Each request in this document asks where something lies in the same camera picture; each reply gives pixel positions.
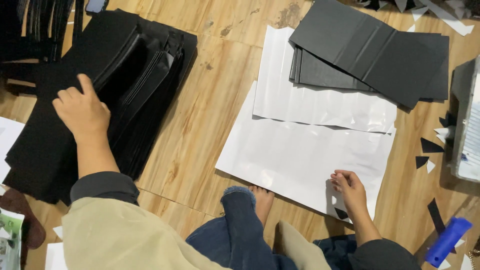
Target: blue jeans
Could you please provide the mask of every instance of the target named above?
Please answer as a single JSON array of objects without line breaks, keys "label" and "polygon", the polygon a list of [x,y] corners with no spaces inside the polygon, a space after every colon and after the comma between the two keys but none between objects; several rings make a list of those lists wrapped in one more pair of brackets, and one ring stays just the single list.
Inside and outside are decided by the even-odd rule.
[{"label": "blue jeans", "polygon": [[198,252],[233,270],[297,270],[293,261],[276,255],[264,240],[255,214],[255,197],[244,187],[225,190],[220,202],[225,216],[213,219],[187,237]]}]

